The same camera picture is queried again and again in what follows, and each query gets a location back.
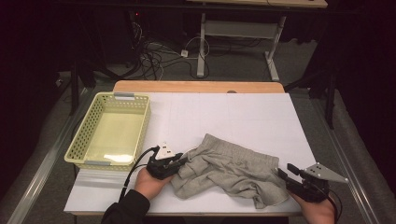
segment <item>yellow plastic basket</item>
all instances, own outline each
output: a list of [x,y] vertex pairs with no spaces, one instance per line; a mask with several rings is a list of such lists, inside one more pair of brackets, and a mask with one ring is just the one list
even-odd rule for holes
[[79,168],[129,171],[143,147],[149,96],[99,92],[64,155]]

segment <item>hand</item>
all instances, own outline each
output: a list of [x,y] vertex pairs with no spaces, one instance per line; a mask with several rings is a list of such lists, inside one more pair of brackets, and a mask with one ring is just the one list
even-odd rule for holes
[[139,174],[137,174],[134,190],[151,200],[161,192],[163,186],[169,183],[172,178],[173,176],[169,176],[164,180],[159,180],[152,177],[149,171],[146,168],[143,168],[139,171]]
[[321,203],[308,203],[291,192],[289,194],[301,206],[303,216],[309,224],[334,223],[334,208],[329,200],[326,199]]

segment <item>black sleeve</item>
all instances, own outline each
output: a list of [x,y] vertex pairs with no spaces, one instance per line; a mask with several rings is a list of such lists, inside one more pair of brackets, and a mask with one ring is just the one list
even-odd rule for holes
[[149,210],[149,200],[139,192],[131,189],[119,203],[111,204],[102,218],[108,223],[142,223],[142,218]]

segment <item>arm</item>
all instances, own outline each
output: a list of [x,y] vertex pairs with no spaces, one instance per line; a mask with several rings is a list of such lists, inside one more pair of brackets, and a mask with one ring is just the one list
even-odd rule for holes
[[334,224],[334,208],[329,200],[308,203],[293,193],[290,195],[301,206],[303,216],[309,224]]
[[134,189],[131,189],[119,203],[113,203],[107,208],[102,223],[141,223],[149,210],[149,200],[157,196],[171,179],[172,176],[159,180],[152,177],[146,168],[141,169]]

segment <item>white table surface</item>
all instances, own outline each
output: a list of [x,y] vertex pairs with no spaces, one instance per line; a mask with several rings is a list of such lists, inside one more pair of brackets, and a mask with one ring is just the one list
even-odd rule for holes
[[[300,121],[287,93],[146,93],[151,117],[142,151],[166,142],[176,153],[197,147],[206,133],[241,147],[279,157],[305,168],[315,163]],[[140,163],[146,163],[149,153]],[[81,169],[64,211],[75,215],[103,214],[120,197],[128,174]],[[134,185],[136,172],[131,177]],[[159,216],[293,216],[300,206],[292,198],[256,209],[252,199],[228,196],[214,187],[187,200],[171,185],[151,201],[149,215]]]

